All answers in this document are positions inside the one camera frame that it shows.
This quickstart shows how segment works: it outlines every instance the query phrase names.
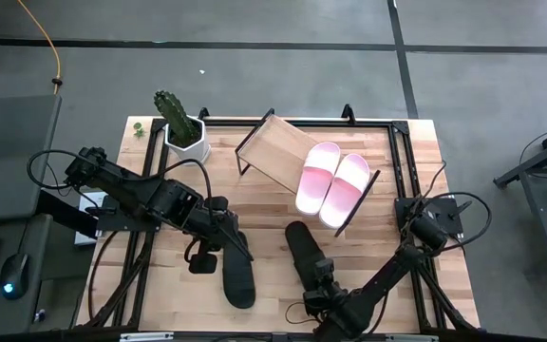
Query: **potted plant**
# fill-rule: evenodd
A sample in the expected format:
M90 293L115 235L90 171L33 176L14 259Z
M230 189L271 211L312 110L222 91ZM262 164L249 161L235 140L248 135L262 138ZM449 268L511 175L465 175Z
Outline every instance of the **potted plant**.
M182 161L195 159L205 162L210 155L210 144L204 122L188 117L179 99L168 91L156 92L154 102L161 116L168 122L164 128L164 142Z

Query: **wooden table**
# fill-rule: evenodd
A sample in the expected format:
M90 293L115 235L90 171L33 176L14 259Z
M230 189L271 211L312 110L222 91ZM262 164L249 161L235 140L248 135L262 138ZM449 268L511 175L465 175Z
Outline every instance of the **wooden table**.
M141 123L149 132L151 117L129 117L123 134L117 163L140 174L148 137L134 136L133 124ZM434 123L430 120L409 122L411 140L417 163L419 182L423 189L430 184L441 167L441 154ZM157 233L149 268L141 315L141 331L210 331L210 332L293 332L309 333L315 322L292 325L284 314L303 294L301 282L292 265L292 256L284 238L284 228L294 220L306 222L327 257L335 263L335 278L348 289L363 286L392 256L398 246L399 234L393 212L397 197L392 173L391 153L387 133L378 128L305 128L320 142L338 143L343 153L359 153L371 170L380 169L371 194L360 207L347 230L335 238L334 231L325 228L317 218L303 218L294 208L293 194L280 184L253 168L239 176L235 147L246 136L248 127L208 127L212 154L206 162L215 196L225 196L230 207L239 215L240 230L249 241L255 262L256 302L248 310L230 305L222 290L221 265L213 275L192 275L183 260L190 238L164 226ZM158 167L162 137L159 137L153 171ZM399 141L404 175L407 175L405 151ZM177 160L171 154L168 164ZM204 179L195 166L171 171L167 177L182 181L205 194ZM442 173L431 195L447 191ZM104 252L94 282L94 307L98 309L109 298L120 281L128 234L118 234ZM101 248L101 238L97 249ZM450 251L435 260L439 282L448 297L475 326L479 320L465 259L461 249ZM134 290L126 301L128 317ZM424 285L428 318L434 321L431 297ZM87 295L84 295L78 324L87 321ZM379 312L375 311L373 320ZM291 321L308 317L302 305L289 311ZM416 333L419 330L409 276L389 294L387 309L378 333Z

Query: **white plant pot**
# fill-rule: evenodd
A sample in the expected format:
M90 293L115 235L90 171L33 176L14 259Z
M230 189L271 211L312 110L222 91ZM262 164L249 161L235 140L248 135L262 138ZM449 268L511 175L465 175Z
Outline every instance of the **white plant pot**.
M177 154L177 156L179 156L180 160L184 161L188 159L195 159L200 161L201 163L204 163L208 159L208 156L210 156L210 144L208 143L208 137L206 136L206 125L200 119L192 117L188 118L191 121L197 122L201 127L201 139L185 148L174 146L170 143L170 126L167 124L164 128L164 131L166 132L164 142L168 145L168 147L170 147L171 150L173 150Z

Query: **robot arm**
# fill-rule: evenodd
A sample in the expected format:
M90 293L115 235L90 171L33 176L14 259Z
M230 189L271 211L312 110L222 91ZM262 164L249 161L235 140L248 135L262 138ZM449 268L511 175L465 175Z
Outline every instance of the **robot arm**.
M102 208L98 214L124 215L139 222L166 223L199 240L199 253L193 255L190 270L212 273L215 252L232 243L250 261L248 248L238 236L237 215L227 209L224 197L204 199L191 187L163 176L141 177L108 161L102 148L82 148L65 173L65 183L79 188L100 188L113 199L114 208Z

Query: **computer mouse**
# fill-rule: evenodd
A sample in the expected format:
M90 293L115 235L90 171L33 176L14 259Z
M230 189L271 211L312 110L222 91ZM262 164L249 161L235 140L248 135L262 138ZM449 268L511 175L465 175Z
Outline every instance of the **computer mouse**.
M4 261L0 275L1 294L5 299L18 299L28 287L28 255L15 254Z

